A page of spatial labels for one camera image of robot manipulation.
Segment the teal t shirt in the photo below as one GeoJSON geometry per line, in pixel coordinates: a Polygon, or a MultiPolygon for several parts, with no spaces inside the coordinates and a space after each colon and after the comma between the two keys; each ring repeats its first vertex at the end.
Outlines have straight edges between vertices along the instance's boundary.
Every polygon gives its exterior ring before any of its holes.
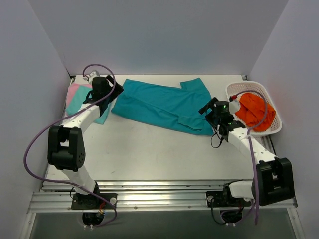
{"type": "Polygon", "coordinates": [[[126,119],[183,133],[210,136],[212,127],[199,110],[211,100],[200,78],[161,86],[126,79],[112,113],[126,119]]]}

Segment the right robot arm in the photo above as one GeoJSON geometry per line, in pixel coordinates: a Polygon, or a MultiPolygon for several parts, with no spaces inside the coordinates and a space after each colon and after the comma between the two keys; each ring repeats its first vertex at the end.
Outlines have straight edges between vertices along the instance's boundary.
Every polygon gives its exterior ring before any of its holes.
{"type": "Polygon", "coordinates": [[[233,145],[253,164],[253,179],[240,180],[224,186],[221,199],[234,205],[239,199],[254,200],[259,206],[295,197],[292,164],[269,152],[240,121],[230,113],[229,102],[211,99],[199,110],[221,140],[233,145]]]}

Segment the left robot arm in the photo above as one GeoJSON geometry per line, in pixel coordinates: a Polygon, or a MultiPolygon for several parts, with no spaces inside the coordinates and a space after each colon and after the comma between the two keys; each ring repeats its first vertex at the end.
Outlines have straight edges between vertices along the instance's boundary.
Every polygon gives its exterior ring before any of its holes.
{"type": "Polygon", "coordinates": [[[83,195],[83,204],[89,209],[100,205],[101,197],[96,181],[84,166],[86,151],[83,134],[108,109],[109,104],[123,92],[113,74],[95,76],[79,110],[62,125],[52,126],[48,132],[47,159],[67,176],[76,193],[83,195]]]}

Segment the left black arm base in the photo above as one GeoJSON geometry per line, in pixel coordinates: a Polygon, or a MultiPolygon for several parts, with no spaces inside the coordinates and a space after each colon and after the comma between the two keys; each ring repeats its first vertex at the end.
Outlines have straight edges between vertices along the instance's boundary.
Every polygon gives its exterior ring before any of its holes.
{"type": "MultiPolygon", "coordinates": [[[[100,196],[108,200],[113,206],[116,206],[118,194],[102,193],[100,196]]],[[[103,202],[104,202],[103,200],[95,196],[92,196],[91,194],[82,195],[79,193],[75,193],[73,195],[71,209],[72,210],[97,210],[100,208],[100,205],[103,202]]]]}

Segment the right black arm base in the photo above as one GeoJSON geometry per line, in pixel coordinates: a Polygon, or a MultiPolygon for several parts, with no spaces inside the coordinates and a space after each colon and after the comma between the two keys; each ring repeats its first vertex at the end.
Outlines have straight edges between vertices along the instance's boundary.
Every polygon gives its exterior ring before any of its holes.
{"type": "Polygon", "coordinates": [[[214,208],[243,208],[251,205],[244,199],[227,196],[222,191],[206,191],[206,201],[208,207],[214,208]]]}

